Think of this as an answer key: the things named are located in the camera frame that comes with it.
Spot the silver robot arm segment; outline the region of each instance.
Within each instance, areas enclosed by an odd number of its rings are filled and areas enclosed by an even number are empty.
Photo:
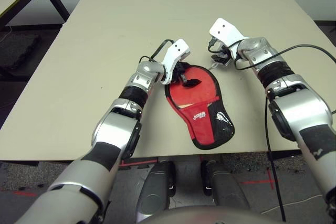
[[[258,64],[278,52],[265,38],[245,38],[229,22],[218,19],[210,34],[224,46],[235,35],[242,39],[237,47],[230,48],[234,59]],[[296,141],[312,171],[312,174],[328,204],[329,214],[336,213],[336,134],[332,128],[332,114],[324,100],[307,84],[302,76],[295,74],[281,55],[252,68],[263,84],[270,102],[272,119],[286,139]]]
[[[179,39],[162,63],[140,62],[99,121],[91,150],[73,161],[17,223],[102,223],[120,160],[132,156],[138,142],[142,110],[154,84],[170,83],[176,63],[189,53]]]

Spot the white logo on pouch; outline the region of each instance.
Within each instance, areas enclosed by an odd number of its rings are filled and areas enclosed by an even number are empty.
[[[194,120],[196,120],[197,118],[204,118],[205,117],[205,112],[202,111],[196,115],[194,115]]]

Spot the black joint band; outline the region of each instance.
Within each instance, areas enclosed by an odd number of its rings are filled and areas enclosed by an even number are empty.
[[[143,108],[146,104],[148,95],[143,89],[139,87],[127,86],[121,92],[119,98],[131,100],[137,103],[141,108]]]
[[[266,65],[259,71],[258,79],[261,81],[264,88],[266,88],[273,81],[290,74],[294,74],[294,72],[290,69],[286,62],[275,61]]]

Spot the red pouch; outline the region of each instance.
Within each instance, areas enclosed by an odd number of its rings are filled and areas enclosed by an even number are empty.
[[[165,86],[169,104],[187,124],[190,137],[202,150],[216,148],[229,141],[235,128],[224,109],[222,94],[214,75],[200,66],[191,66],[184,72],[187,79],[198,79],[194,87],[181,83]]]

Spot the black cable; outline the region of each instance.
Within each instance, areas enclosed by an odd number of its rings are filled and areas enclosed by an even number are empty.
[[[210,47],[212,47],[212,46],[215,44],[216,41],[217,41],[217,39],[212,39],[212,40],[210,40],[210,42],[209,42],[209,46],[208,46],[208,51],[211,52],[211,53],[213,53],[213,54],[217,54],[217,53],[219,53],[219,52],[224,52],[224,51],[227,50],[228,48],[234,46],[235,44],[238,44],[238,43],[242,42],[243,40],[242,40],[242,39],[241,39],[241,40],[238,40],[238,41],[232,43],[232,44],[231,44],[230,46],[228,46],[228,47],[222,47],[222,49],[219,50],[219,51],[212,51],[212,50],[210,50]]]
[[[139,60],[139,63],[141,62],[141,60],[142,60],[143,58],[147,58],[148,61],[154,61],[154,62],[157,62],[156,60],[152,59],[151,57],[148,57],[148,56],[142,56],[142,57],[140,58],[140,60]]]
[[[158,55],[158,53],[161,51],[161,49],[164,47],[164,45],[167,44],[167,42],[170,42],[171,44],[174,44],[174,41],[173,41],[172,39],[165,39],[165,40],[161,43],[161,45],[159,45],[159,47],[157,48],[157,50],[152,54],[151,59],[154,59],[154,57],[155,57],[156,55]]]
[[[279,201],[279,206],[280,206],[282,221],[286,222],[285,210],[284,210],[283,204],[282,204],[282,199],[281,199],[281,194],[280,194],[280,188],[279,188],[279,183],[278,183],[277,172],[275,170],[275,165],[274,165],[274,161],[273,161],[271,146],[269,144],[269,138],[268,138],[268,129],[267,129],[267,102],[268,102],[268,99],[266,97],[266,102],[265,102],[265,134],[266,134],[266,142],[267,142],[267,148],[268,148],[268,157],[269,157],[269,161],[270,161],[271,167],[272,167],[272,172],[273,172],[273,177],[274,177],[274,181],[275,181],[275,188],[276,188],[276,191],[277,191],[277,196],[278,196],[278,201]]]
[[[333,61],[336,63],[336,59],[335,59],[335,57],[334,57],[333,55],[331,55],[331,53],[329,53],[328,51],[326,51],[325,49],[323,49],[322,47],[318,47],[318,46],[311,45],[311,44],[299,44],[299,45],[296,45],[296,46],[289,47],[289,48],[287,48],[287,49],[285,49],[285,50],[283,50],[283,51],[281,51],[281,52],[279,52],[279,53],[277,53],[277,54],[275,54],[275,55],[272,55],[271,57],[268,57],[268,58],[265,59],[265,60],[262,60],[262,61],[259,62],[259,63],[253,64],[253,65],[248,66],[248,67],[237,68],[237,64],[236,64],[237,61],[235,60],[235,62],[234,62],[234,63],[235,63],[235,68],[236,68],[237,70],[245,70],[245,69],[253,68],[253,67],[256,67],[256,66],[258,66],[258,65],[260,65],[260,64],[262,64],[262,63],[264,63],[264,62],[266,62],[266,61],[268,61],[268,60],[270,60],[270,59],[272,59],[272,58],[275,58],[275,57],[277,57],[277,56],[279,56],[279,55],[281,55],[281,54],[284,54],[285,52],[288,52],[288,51],[290,51],[290,50],[292,50],[292,49],[295,49],[295,48],[298,48],[298,47],[311,47],[311,48],[318,49],[318,50],[324,52],[326,55],[328,55],[328,56],[330,57],[330,59],[333,60]]]

